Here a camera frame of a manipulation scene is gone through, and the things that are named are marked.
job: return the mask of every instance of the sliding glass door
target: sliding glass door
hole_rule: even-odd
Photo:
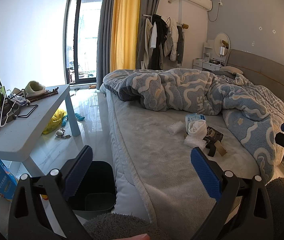
[[[69,0],[65,62],[68,84],[96,82],[102,0]]]

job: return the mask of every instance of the black trash bin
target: black trash bin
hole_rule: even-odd
[[[111,212],[116,203],[112,166],[107,162],[93,161],[68,203],[76,215],[87,220]]]

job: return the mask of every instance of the tabletop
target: tabletop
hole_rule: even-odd
[[[65,97],[69,95],[69,85],[46,89],[52,91],[56,87],[59,87],[57,95],[31,103],[38,107],[28,118],[16,118],[4,127],[0,127],[0,159],[22,162],[29,157],[51,117]],[[23,106],[20,115],[27,114],[31,109],[31,107]]]

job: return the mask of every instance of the bed headboard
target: bed headboard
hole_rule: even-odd
[[[243,75],[255,85],[263,85],[284,101],[284,65],[252,53],[231,49],[225,66],[243,71]]]

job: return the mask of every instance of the electrical cord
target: electrical cord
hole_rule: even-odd
[[[218,16],[219,16],[219,9],[220,9],[220,3],[219,3],[219,7],[218,7],[217,17],[215,18],[214,21],[211,21],[211,20],[210,20],[210,16],[209,16],[209,12],[208,12],[208,19],[209,19],[210,22],[215,22],[215,21],[218,19]]]

